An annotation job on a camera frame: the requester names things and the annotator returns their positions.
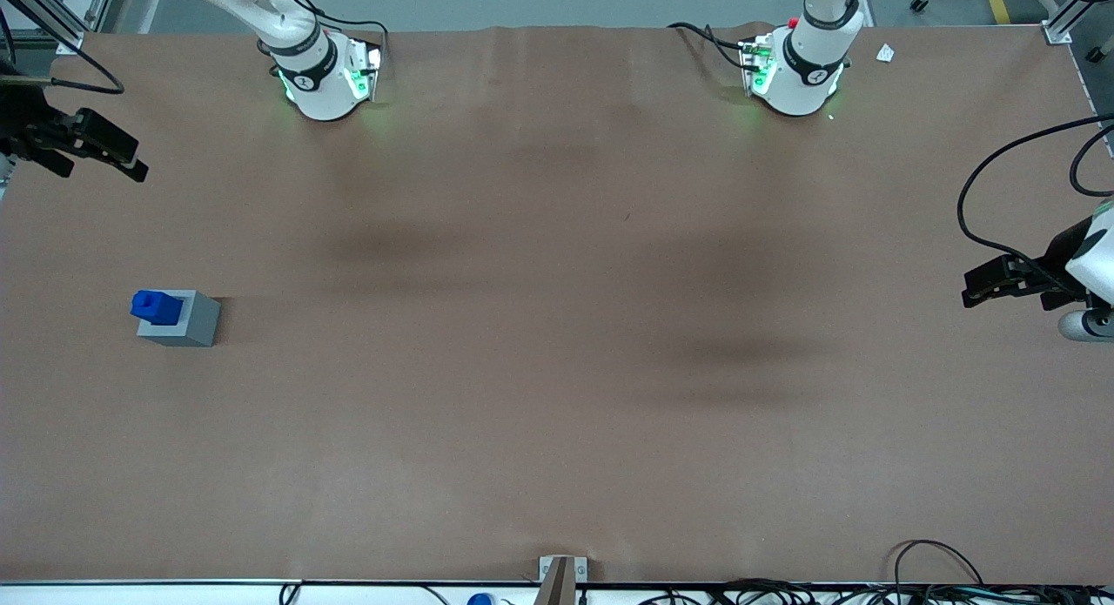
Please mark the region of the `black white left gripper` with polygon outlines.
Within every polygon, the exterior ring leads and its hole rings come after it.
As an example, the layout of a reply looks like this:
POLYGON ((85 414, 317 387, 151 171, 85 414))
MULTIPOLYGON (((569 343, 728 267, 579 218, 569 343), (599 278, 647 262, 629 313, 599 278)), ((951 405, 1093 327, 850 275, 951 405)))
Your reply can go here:
POLYGON ((1040 294, 1044 311, 1075 302, 1088 308, 1113 302, 1113 217, 1093 215, 1072 225, 1051 241, 1040 265, 1056 279, 1051 281, 1022 258, 1001 253, 983 264, 983 271, 962 275, 962 308, 978 306, 1006 294, 1040 294))

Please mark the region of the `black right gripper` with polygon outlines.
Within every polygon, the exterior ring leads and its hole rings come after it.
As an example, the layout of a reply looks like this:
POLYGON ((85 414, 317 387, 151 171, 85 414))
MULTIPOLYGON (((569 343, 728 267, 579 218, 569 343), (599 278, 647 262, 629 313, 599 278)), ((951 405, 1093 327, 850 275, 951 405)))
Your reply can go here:
POLYGON ((102 162, 135 182, 147 178, 148 167, 137 156, 138 142, 115 121, 91 108, 59 113, 45 126, 45 149, 36 148, 28 129, 49 116, 43 88, 48 77, 21 74, 11 61, 1 62, 1 152, 3 164, 16 158, 35 162, 63 179, 75 159, 102 162))

